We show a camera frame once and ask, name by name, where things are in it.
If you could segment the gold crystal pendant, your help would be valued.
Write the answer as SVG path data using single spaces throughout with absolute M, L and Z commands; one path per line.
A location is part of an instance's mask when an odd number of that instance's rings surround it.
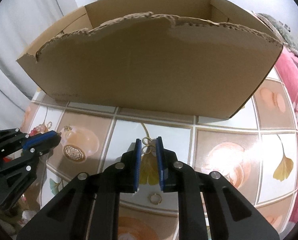
M 63 130 L 64 130 L 64 132 L 70 132 L 71 130 L 72 130 L 73 128 L 71 127 L 71 126 L 65 126 L 64 128 L 63 128 Z

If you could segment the gold butterfly clasp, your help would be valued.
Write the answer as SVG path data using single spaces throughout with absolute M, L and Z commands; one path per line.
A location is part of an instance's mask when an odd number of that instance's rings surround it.
M 151 154 L 156 152 L 156 140 L 150 137 L 142 138 L 143 147 L 141 149 L 142 154 Z

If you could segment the patterned tile tablecloth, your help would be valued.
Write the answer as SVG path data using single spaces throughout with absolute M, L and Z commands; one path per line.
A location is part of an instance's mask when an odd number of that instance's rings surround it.
M 65 126 L 70 132 L 64 132 Z M 44 206 L 78 173 L 95 174 L 118 161 L 137 139 L 161 137 L 164 146 L 196 171 L 218 171 L 278 233 L 287 233 L 298 189 L 298 127 L 285 85 L 272 69 L 231 119 L 134 111 L 57 102 L 38 91 L 22 131 L 54 130 L 62 141 L 42 159 L 37 202 Z M 162 193 L 156 154 L 143 154 L 135 194 L 120 196 L 119 239 L 177 239 L 178 198 Z

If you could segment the white curtain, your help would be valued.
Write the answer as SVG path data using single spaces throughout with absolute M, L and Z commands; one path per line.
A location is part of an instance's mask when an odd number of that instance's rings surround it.
M 77 8 L 75 0 L 0 2 L 0 129 L 20 127 L 36 83 L 17 63 L 48 27 Z

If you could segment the brown cardboard box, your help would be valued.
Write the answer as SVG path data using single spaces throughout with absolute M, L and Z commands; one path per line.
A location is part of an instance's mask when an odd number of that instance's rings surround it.
M 282 49 L 227 0 L 100 0 L 55 22 L 17 62 L 55 100 L 226 120 Z

